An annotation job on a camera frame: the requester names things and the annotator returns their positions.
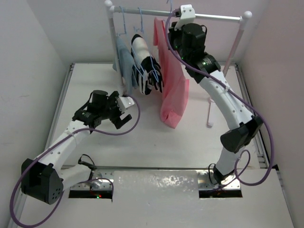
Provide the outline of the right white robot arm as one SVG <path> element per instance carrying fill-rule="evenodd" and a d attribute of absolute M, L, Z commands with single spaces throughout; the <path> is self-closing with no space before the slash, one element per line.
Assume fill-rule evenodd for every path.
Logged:
<path fill-rule="evenodd" d="M 206 26 L 188 23 L 176 29 L 176 25 L 173 22 L 169 27 L 168 39 L 172 49 L 186 63 L 188 74 L 210 95 L 229 128 L 220 137 L 223 149 L 213 168 L 214 179 L 221 183 L 233 173 L 242 149 L 255 137 L 263 121 L 230 93 L 219 63 L 205 52 Z"/>

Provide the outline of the blue wire hanger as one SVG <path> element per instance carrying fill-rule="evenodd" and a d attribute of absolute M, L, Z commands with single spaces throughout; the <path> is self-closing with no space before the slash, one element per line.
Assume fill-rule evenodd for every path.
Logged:
<path fill-rule="evenodd" d="M 172 11 L 173 11 L 173 0 L 167 0 L 166 3 L 170 5 L 170 13 L 172 13 Z"/>

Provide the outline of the pink t shirt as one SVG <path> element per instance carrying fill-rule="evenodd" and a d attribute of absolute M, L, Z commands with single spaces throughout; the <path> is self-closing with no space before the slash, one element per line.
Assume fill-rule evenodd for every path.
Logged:
<path fill-rule="evenodd" d="M 158 49 L 163 80 L 160 118 L 174 129 L 182 119 L 188 103 L 189 80 L 184 76 L 180 61 L 167 47 L 165 24 L 158 18 L 154 19 L 153 45 Z"/>

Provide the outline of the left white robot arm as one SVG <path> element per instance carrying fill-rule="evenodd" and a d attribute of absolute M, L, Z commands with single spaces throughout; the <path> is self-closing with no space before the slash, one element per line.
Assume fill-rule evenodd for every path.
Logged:
<path fill-rule="evenodd" d="M 22 193 L 51 205 L 66 189 L 90 180 L 95 166 L 85 162 L 65 170 L 62 166 L 103 120 L 109 120 L 116 129 L 130 121 L 131 115 L 124 118 L 121 115 L 133 105 L 135 101 L 131 97 L 120 96 L 117 91 L 109 95 L 106 91 L 94 90 L 55 142 L 34 160 L 26 159 L 23 162 Z"/>

